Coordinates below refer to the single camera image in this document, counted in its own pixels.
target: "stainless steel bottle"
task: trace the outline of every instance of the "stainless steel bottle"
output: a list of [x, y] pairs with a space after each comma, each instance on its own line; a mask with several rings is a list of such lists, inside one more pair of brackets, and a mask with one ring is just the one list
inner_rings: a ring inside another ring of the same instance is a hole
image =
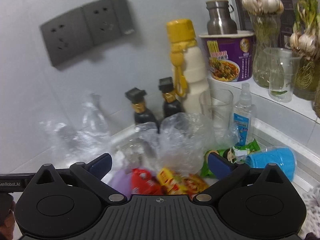
[[208, 34], [234, 34], [237, 33], [237, 24], [231, 19], [228, 0], [207, 1], [207, 10], [209, 11], [210, 21], [207, 23]]

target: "circular black cover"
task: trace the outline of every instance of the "circular black cover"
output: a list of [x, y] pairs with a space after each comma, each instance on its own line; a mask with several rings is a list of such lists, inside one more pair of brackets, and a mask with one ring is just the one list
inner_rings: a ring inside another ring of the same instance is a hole
[[219, 201], [218, 210], [229, 227], [258, 239], [297, 233], [306, 215], [298, 193], [273, 182], [231, 190]]
[[47, 183], [25, 191], [14, 215], [22, 232], [60, 238], [71, 237], [91, 226], [101, 208], [99, 198], [86, 189]]

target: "black bottle cap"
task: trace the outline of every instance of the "black bottle cap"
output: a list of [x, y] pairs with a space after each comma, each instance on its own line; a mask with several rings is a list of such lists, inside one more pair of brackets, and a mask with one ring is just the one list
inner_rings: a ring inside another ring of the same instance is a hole
[[138, 88], [133, 88], [125, 93], [125, 97], [128, 98], [133, 104], [138, 104], [143, 102], [144, 96], [146, 95], [145, 90], [140, 90]]
[[162, 93], [170, 93], [173, 89], [172, 77], [159, 79], [159, 90], [161, 90]]

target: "clear spray cap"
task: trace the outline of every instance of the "clear spray cap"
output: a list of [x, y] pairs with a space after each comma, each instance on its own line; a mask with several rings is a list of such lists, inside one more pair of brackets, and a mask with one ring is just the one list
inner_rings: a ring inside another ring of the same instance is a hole
[[249, 83], [242, 83], [242, 89], [240, 94], [240, 104], [243, 106], [250, 106], [252, 103], [250, 93], [250, 84]]

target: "white wall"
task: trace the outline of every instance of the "white wall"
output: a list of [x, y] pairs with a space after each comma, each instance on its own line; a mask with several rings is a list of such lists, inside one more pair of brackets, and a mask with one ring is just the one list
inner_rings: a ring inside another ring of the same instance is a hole
[[0, 173], [49, 148], [39, 122], [81, 127], [88, 92], [102, 95], [112, 133], [133, 124], [124, 92], [137, 86], [147, 104], [162, 104], [157, 83], [171, 75], [165, 23], [190, 18], [196, 33], [209, 19], [206, 0], [129, 0], [137, 32], [63, 65], [50, 65], [39, 25], [94, 0], [0, 0]]

